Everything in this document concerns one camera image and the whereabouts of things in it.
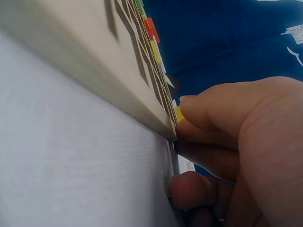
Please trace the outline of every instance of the finger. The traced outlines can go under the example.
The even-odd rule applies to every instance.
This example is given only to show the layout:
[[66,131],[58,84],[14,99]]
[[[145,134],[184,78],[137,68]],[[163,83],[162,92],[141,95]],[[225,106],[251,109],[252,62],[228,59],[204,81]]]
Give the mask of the finger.
[[229,202],[224,226],[255,227],[261,216],[262,212],[240,172]]
[[178,154],[203,167],[215,177],[236,182],[240,169],[239,153],[233,150],[202,143],[183,143],[176,146]]
[[177,125],[179,140],[216,144],[231,149],[238,149],[238,140],[223,131],[209,132],[197,128],[188,120],[183,119]]
[[264,215],[262,215],[256,227],[270,227]]
[[243,122],[258,105],[270,102],[277,95],[283,96],[297,82],[278,77],[216,85],[198,96],[183,99],[180,109],[194,126],[206,131],[218,128],[237,138]]
[[224,218],[232,191],[233,185],[196,172],[173,177],[168,184],[168,194],[175,208],[189,210],[208,206],[218,218]]
[[212,227],[213,222],[213,214],[208,208],[201,207],[188,212],[189,227]]

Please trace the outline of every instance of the sticky tab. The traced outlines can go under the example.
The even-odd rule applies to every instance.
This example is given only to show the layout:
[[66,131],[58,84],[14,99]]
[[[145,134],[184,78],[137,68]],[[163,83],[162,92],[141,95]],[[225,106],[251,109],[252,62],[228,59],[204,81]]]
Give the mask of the sticky tab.
[[147,34],[148,34],[149,39],[150,39],[150,40],[153,40],[152,31],[151,31],[151,29],[150,29],[150,26],[149,26],[147,20],[144,20],[144,25],[145,25],[145,27],[146,27]]
[[180,110],[180,106],[177,106],[175,108],[175,113],[176,113],[176,117],[178,122],[180,122],[181,120],[183,120],[185,117],[182,115],[181,110]]
[[154,41],[151,41],[151,47],[152,47],[152,51],[155,55],[155,59],[156,59],[156,62],[161,65],[161,60],[160,60],[160,56],[159,56],[159,53],[158,53],[158,50],[157,50],[157,47],[156,47],[156,44]]
[[149,27],[150,27],[151,33],[152,33],[152,34],[155,36],[155,38],[156,38],[157,43],[160,43],[160,38],[159,38],[159,36],[158,36],[158,32],[157,32],[157,30],[156,30],[156,27],[155,27],[155,25],[154,25],[154,23],[153,23],[152,18],[151,18],[151,17],[147,18],[147,22],[148,22],[148,25],[149,25]]
[[137,8],[138,8],[140,14],[141,14],[141,15],[144,15],[143,7],[142,7],[142,5],[141,5],[140,0],[135,0],[135,2],[136,2]]

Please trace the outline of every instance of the fingernail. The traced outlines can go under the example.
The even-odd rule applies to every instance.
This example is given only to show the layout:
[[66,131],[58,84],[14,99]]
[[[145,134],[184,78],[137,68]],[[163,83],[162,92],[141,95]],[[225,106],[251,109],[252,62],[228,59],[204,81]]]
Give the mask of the fingernail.
[[189,99],[192,99],[193,97],[195,97],[195,96],[181,96],[179,100],[180,100],[180,102],[186,102]]

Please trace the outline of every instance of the white surface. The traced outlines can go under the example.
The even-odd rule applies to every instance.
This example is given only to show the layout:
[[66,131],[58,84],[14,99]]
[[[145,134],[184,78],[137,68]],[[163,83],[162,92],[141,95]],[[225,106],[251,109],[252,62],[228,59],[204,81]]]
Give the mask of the white surface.
[[82,0],[1,0],[0,26],[105,100],[176,140],[154,91],[91,7]]
[[0,226],[175,227],[166,140],[0,30]]

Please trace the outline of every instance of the yellow sticky tab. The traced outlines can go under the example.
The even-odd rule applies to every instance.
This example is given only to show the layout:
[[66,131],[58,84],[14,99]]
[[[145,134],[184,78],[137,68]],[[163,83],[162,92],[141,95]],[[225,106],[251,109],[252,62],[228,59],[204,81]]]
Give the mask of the yellow sticky tab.
[[161,65],[160,56],[159,56],[159,53],[158,53],[156,44],[155,44],[155,42],[154,42],[153,40],[151,40],[151,47],[152,47],[153,54],[155,55],[156,62],[157,62],[159,65]]
[[180,122],[181,120],[184,119],[184,116],[182,115],[181,110],[180,110],[180,106],[177,106],[175,108],[175,113],[176,113],[178,122]]

